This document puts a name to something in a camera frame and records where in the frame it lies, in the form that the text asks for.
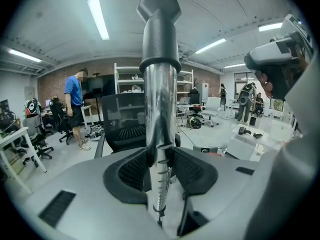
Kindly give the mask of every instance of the sneaker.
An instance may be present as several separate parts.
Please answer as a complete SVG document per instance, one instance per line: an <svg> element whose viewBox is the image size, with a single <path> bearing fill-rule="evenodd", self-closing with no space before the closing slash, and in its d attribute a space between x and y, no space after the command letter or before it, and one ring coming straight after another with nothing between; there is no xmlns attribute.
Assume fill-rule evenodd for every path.
<svg viewBox="0 0 320 240"><path fill-rule="evenodd" d="M80 146L80 149L81 149L81 150L84 150L84 151L88 151L88 150L91 149L91 147L89 147L88 145L82 144L82 145Z"/></svg>
<svg viewBox="0 0 320 240"><path fill-rule="evenodd" d="M83 143L87 143L87 142L88 142L88 140L89 140L88 138L82 139L82 140L81 140L81 144L83 144Z"/></svg>

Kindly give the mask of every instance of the white wall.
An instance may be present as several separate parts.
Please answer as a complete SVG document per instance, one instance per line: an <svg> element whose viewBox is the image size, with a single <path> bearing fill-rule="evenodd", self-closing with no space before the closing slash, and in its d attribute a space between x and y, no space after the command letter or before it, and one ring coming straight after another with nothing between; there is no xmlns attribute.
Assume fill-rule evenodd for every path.
<svg viewBox="0 0 320 240"><path fill-rule="evenodd" d="M225 74L220 75L220 83L224 84L228 92L228 94L226 95L227 100L235 98L235 73L250 73L250 71L248 70L232 71L232 72L226 72ZM268 100L265 94L265 91L262 88L260 82L257 80L256 76L254 76L254 80L248 80L248 83L252 83L252 82L255 83L256 93L257 94L261 93L261 98L263 98L264 101Z"/></svg>
<svg viewBox="0 0 320 240"><path fill-rule="evenodd" d="M0 71L0 101L8 100L9 108L17 118L23 119L25 103L25 87L34 87L38 98L38 80L28 75Z"/></svg>

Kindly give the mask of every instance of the dark hair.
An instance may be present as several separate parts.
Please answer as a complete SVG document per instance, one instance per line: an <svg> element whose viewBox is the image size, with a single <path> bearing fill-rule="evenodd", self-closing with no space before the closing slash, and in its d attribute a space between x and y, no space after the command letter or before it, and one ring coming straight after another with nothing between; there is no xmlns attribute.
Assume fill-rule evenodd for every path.
<svg viewBox="0 0 320 240"><path fill-rule="evenodd" d="M80 69L80 70L78 71L78 73L79 73L79 72L85 72L86 75L89 75L88 69L86 69L86 68Z"/></svg>

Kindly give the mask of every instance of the person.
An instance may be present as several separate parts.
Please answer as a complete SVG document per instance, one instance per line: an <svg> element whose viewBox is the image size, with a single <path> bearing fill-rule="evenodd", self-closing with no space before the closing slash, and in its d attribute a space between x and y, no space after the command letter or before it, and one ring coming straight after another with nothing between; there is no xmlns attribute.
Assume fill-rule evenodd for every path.
<svg viewBox="0 0 320 240"><path fill-rule="evenodd" d="M88 77L88 70L83 68L79 70L75 75L68 77L65 80L64 94L67 115L69 117L69 123L71 125L73 136L78 143L79 147L83 151L90 150L90 147L85 143L88 139L82 139L80 133L80 126L84 121L81 111L82 94L81 83Z"/></svg>
<svg viewBox="0 0 320 240"><path fill-rule="evenodd" d="M227 89L225 88L225 85L222 83L221 84L221 88L219 90L219 95L220 95L220 107L221 105L223 105L223 110L226 111L226 103L227 103L227 100L226 100L226 96L227 96Z"/></svg>
<svg viewBox="0 0 320 240"><path fill-rule="evenodd" d="M239 97L241 96L241 92L243 91L249 92L249 95L246 103L243 105L239 105L239 114L238 114L238 119L236 123L237 124L240 123L240 120L242 119L243 113L245 110L243 121L244 121L244 125L246 126L248 125L247 121L249 119L249 112L250 112L250 107L252 105L252 99L253 99L253 107L255 107L256 105L256 98L257 98L256 84L254 82L245 84L239 92Z"/></svg>
<svg viewBox="0 0 320 240"><path fill-rule="evenodd" d="M264 105L264 100L261 98L261 92L259 92L258 96L256 97L256 101L255 101L254 113L259 115L260 118L262 118L262 112L264 111L263 105Z"/></svg>

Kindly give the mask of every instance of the wall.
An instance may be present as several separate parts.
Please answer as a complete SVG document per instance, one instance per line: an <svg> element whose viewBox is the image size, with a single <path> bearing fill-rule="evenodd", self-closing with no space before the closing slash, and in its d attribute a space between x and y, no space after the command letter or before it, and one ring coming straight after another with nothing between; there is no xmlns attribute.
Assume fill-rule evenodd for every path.
<svg viewBox="0 0 320 240"><path fill-rule="evenodd" d="M35 98L38 98L37 83L36 78L28 75L0 71L0 101L8 99L10 110L15 113L17 118L23 119L25 115L25 87L34 87Z"/></svg>
<svg viewBox="0 0 320 240"><path fill-rule="evenodd" d="M44 103L45 100L50 99L52 96L57 95L58 98L65 102L64 87L65 80L69 76L73 76L77 73L78 70L82 68L87 68L89 75L88 77L94 77L94 73L101 73L101 75L113 75L115 63L118 67L125 66L139 66L141 62L140 58L108 58L108 59L99 59L87 61L84 63L74 64L62 69L58 69L50 74L44 75L43 77L38 78L38 93L39 100L41 103ZM197 78L197 82L206 82L209 83L209 95L217 96L220 86L220 76L212 72L199 69L193 66L182 64L182 70L191 71L193 70L193 75ZM94 99L86 100L86 103L92 105L91 110L95 115L97 114L97 105Z"/></svg>
<svg viewBox="0 0 320 240"><path fill-rule="evenodd" d="M220 82L224 84L228 92L228 94L226 95L227 100L235 98L235 73L251 73L251 72L249 70L232 71L232 72L227 72L220 76ZM254 80L248 80L248 83L255 83L256 93L257 94L261 93L261 97L263 98L264 101L269 100L260 82L257 80L256 76L254 76Z"/></svg>

